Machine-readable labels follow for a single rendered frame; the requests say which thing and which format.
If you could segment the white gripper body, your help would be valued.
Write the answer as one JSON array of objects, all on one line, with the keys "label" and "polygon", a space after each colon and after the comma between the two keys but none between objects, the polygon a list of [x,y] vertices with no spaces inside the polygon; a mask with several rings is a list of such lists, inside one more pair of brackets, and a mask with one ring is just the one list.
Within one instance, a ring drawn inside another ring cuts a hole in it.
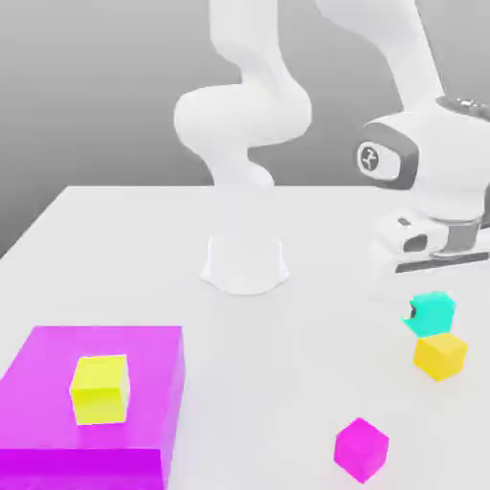
[{"label": "white gripper body", "polygon": [[367,293],[379,300],[450,292],[479,273],[490,273],[490,252],[476,249],[454,256],[400,254],[384,244],[370,244],[364,275]]}]

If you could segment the small teal cube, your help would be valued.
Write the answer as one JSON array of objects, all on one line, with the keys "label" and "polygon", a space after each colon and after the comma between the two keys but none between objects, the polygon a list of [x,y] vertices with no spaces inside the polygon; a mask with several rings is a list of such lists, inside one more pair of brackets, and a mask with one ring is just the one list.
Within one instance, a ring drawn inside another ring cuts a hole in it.
[{"label": "small teal cube", "polygon": [[410,306],[411,313],[403,322],[418,338],[451,331],[456,303],[447,293],[435,291],[415,295]]}]

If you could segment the small orange cube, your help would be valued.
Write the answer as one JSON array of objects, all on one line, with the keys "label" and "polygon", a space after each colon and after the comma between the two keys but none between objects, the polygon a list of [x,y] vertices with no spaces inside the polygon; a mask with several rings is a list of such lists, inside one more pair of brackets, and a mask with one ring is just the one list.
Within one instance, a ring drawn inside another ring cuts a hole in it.
[{"label": "small orange cube", "polygon": [[446,380],[462,371],[467,344],[447,332],[418,338],[413,363],[435,381]]}]

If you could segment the small magenta cube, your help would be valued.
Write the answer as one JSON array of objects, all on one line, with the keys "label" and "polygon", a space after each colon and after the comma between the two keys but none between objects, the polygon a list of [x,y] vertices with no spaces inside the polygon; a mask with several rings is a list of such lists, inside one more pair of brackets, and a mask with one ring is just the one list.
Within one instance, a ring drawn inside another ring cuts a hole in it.
[{"label": "small magenta cube", "polygon": [[333,460],[365,483],[385,464],[389,445],[387,435],[358,417],[336,435]]}]

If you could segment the small yellow cube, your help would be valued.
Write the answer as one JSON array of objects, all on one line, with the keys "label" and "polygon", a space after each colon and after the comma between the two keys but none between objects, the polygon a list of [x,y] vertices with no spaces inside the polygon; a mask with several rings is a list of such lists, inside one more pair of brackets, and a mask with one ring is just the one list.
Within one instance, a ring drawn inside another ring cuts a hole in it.
[{"label": "small yellow cube", "polygon": [[124,423],[130,400],[127,356],[80,357],[69,392],[79,426]]}]

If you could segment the large magenta box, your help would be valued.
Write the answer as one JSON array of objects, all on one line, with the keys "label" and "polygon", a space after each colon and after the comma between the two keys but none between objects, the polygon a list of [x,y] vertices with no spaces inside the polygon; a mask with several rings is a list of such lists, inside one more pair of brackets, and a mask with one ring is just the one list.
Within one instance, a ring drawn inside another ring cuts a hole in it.
[{"label": "large magenta box", "polygon": [[[124,423],[79,426],[78,359],[127,356]],[[178,326],[38,326],[0,378],[0,490],[167,490],[186,365]]]}]

